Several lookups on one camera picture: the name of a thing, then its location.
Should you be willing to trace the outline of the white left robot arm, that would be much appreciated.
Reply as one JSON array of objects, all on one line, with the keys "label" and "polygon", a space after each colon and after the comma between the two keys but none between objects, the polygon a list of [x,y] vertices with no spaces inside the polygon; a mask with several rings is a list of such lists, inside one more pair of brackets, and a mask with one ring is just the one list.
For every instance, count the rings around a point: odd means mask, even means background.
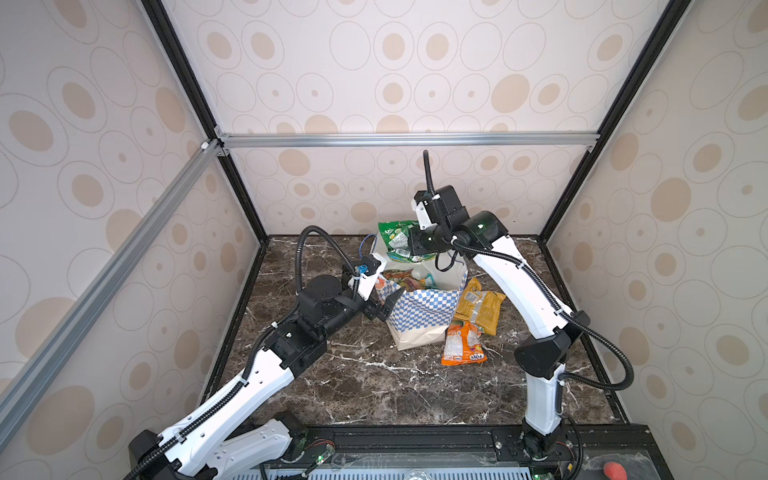
[{"label": "white left robot arm", "polygon": [[[311,235],[324,239],[342,260],[338,276],[303,280],[303,250]],[[229,479],[301,447],[305,429],[283,413],[237,434],[262,404],[312,366],[330,336],[354,317],[385,320],[398,300],[373,295],[387,259],[371,253],[352,259],[322,228],[309,226],[295,253],[295,303],[257,339],[241,372],[182,420],[155,434],[144,430],[130,443],[129,479]]]}]

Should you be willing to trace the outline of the orange snack packet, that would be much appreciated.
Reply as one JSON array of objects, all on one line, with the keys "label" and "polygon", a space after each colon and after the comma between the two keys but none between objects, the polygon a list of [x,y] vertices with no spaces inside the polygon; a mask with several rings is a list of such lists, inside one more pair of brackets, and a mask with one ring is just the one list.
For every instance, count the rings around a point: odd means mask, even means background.
[{"label": "orange snack packet", "polygon": [[480,341],[481,333],[470,321],[453,320],[446,330],[441,364],[459,366],[485,362],[487,356]]}]

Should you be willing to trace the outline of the green snack packet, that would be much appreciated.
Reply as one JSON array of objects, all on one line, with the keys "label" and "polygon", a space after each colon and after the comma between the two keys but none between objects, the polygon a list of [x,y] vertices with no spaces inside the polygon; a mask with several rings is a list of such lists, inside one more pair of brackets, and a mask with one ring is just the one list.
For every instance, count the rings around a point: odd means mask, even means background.
[{"label": "green snack packet", "polygon": [[408,246],[411,228],[419,228],[416,220],[379,222],[378,230],[390,259],[401,263],[420,263],[435,258],[435,253],[413,254]]}]

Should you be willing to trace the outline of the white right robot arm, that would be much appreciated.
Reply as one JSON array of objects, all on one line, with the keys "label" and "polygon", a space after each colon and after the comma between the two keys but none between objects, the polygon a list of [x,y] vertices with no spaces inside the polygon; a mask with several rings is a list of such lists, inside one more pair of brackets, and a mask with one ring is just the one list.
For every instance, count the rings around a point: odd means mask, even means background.
[{"label": "white right robot arm", "polygon": [[[423,158],[426,187],[412,201],[418,224],[411,229],[408,248],[416,255],[451,252],[471,259],[502,289],[522,315],[528,338],[514,351],[525,372],[527,403],[521,442],[536,461],[550,456],[563,435],[562,390],[576,381],[604,391],[628,389],[635,373],[628,356],[590,328],[590,318],[561,301],[523,258],[501,220],[490,211],[468,212],[452,186],[437,188],[430,158]],[[566,368],[572,346],[589,336],[606,347],[624,368],[617,383],[605,383]]]}]

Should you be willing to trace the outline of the red yellow snack packet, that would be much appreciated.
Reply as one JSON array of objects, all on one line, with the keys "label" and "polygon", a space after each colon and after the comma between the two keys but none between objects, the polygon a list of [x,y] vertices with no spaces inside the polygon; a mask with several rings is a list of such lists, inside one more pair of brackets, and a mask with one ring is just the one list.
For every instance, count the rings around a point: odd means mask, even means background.
[{"label": "red yellow snack packet", "polygon": [[383,276],[386,280],[395,283],[399,288],[407,292],[425,290],[426,281],[417,279],[412,269],[410,270],[385,270]]}]

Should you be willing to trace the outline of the blue checkered paper bag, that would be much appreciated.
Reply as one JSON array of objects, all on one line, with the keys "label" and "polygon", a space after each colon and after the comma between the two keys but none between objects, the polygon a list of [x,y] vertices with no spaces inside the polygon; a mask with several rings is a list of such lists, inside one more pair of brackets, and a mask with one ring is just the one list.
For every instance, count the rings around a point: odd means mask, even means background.
[{"label": "blue checkered paper bag", "polygon": [[387,261],[386,271],[410,273],[416,280],[429,280],[432,285],[429,289],[403,291],[395,303],[386,321],[395,347],[403,351],[442,343],[468,281],[466,263],[458,257],[450,270],[440,272],[435,268],[433,260],[399,262],[388,256],[380,234],[376,236],[376,241],[371,252],[384,257]]}]

